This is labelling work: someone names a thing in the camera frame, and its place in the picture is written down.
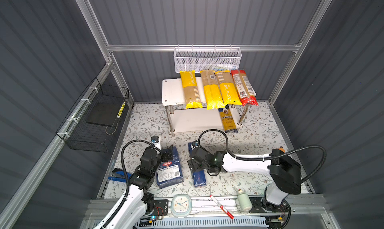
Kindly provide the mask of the blue Barilla pasta box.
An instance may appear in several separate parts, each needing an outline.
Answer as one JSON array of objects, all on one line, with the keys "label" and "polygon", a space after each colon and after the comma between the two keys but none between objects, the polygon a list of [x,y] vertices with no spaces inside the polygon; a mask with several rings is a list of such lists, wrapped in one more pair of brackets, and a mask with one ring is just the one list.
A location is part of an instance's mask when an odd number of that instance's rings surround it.
[{"label": "blue Barilla pasta box", "polygon": [[177,148],[173,146],[173,160],[166,163],[161,162],[157,173],[157,186],[160,189],[177,185],[184,181],[182,166]]}]

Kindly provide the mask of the blue Barilla spaghetti box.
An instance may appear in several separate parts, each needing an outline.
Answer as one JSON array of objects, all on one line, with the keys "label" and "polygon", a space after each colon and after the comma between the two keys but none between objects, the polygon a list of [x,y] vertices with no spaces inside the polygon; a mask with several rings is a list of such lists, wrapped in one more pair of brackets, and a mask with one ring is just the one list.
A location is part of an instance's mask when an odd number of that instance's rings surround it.
[{"label": "blue Barilla spaghetti box", "polygon": [[195,160],[190,158],[188,161],[189,169],[192,173],[192,178],[194,181],[194,187],[203,187],[207,185],[207,180],[205,177],[205,172],[203,166],[197,163]]}]

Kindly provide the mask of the blue yellow spaghetti bag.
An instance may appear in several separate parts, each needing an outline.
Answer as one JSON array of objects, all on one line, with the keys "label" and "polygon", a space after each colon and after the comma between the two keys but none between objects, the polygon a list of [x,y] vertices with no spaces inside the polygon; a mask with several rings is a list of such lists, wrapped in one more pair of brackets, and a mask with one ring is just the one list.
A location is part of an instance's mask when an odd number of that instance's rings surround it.
[{"label": "blue yellow spaghetti bag", "polygon": [[225,108],[219,109],[219,114],[221,118],[221,122],[223,124],[223,129],[226,133],[238,133],[235,121],[227,105]]}]

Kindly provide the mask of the yellow Pastatime bag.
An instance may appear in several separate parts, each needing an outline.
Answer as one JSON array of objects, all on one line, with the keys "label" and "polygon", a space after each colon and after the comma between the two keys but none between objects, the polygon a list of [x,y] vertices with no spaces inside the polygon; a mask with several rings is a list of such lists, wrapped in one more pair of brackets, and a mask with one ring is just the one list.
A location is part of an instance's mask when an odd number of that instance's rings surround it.
[{"label": "yellow Pastatime bag", "polygon": [[224,105],[241,105],[237,88],[229,70],[216,71],[218,85],[221,91]]},{"label": "yellow Pastatime bag", "polygon": [[200,74],[203,82],[207,109],[225,108],[215,72],[213,70],[202,70],[200,71]]},{"label": "yellow Pastatime bag", "polygon": [[182,86],[185,96],[186,109],[202,108],[197,81],[194,71],[180,72]]}]

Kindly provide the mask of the red spaghetti bag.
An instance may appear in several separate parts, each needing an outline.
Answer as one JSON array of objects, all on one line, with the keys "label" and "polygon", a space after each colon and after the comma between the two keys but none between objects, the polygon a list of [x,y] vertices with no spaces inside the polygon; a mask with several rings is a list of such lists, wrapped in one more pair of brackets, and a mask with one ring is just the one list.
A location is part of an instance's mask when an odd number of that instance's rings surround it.
[{"label": "red spaghetti bag", "polygon": [[254,91],[248,76],[244,70],[232,70],[231,75],[233,77],[239,99],[243,106],[255,105],[258,106],[256,100],[256,92]]}]

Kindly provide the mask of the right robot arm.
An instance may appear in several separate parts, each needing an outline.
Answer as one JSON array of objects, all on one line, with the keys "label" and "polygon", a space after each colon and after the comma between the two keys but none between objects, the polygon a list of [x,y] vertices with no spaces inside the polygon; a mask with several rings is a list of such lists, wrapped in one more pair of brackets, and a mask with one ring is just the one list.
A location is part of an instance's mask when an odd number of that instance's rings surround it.
[{"label": "right robot arm", "polygon": [[[218,132],[224,135],[225,151],[217,151],[212,154],[201,145],[203,135],[208,132]],[[313,171],[302,178],[301,165],[290,155],[309,149],[321,150],[322,157]],[[270,176],[273,182],[266,187],[263,197],[263,204],[267,207],[279,206],[287,196],[301,194],[301,184],[321,169],[326,161],[327,151],[320,145],[308,145],[288,152],[273,149],[269,154],[240,155],[230,150],[229,138],[225,132],[209,129],[204,131],[197,141],[192,142],[190,158],[212,177],[220,173],[232,172],[258,173]]]}]

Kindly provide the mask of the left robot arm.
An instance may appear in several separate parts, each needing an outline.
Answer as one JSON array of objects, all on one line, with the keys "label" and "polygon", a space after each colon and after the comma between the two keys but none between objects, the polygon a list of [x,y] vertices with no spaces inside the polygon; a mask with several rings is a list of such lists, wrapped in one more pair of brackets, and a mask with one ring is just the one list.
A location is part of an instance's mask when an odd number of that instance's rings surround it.
[{"label": "left robot arm", "polygon": [[[141,156],[141,164],[131,176],[128,176],[124,153],[128,146],[137,142],[145,143],[148,147]],[[154,183],[156,171],[161,163],[172,158],[171,152],[171,148],[161,149],[159,136],[151,137],[150,142],[135,139],[124,145],[121,162],[126,190],[102,221],[95,226],[96,229],[133,229],[141,221],[149,224],[164,217],[164,210],[155,205],[154,195],[149,193],[148,189]]]}]

